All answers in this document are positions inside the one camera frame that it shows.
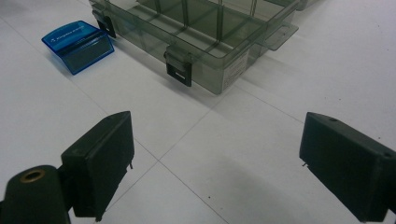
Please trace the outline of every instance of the white floor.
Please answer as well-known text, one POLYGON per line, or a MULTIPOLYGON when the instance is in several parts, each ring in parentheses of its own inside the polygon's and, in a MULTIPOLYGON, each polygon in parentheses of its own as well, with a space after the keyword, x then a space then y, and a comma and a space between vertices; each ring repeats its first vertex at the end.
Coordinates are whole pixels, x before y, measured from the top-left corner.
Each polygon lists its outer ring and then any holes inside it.
POLYGON ((102 223, 359 223, 302 167, 299 146, 312 111, 396 149, 394 11, 394 0, 321 0, 215 96, 122 38, 73 77, 40 39, 71 21, 97 26, 88 1, 0 0, 0 198, 12 176, 60 166, 100 119, 130 110, 134 169, 102 223))

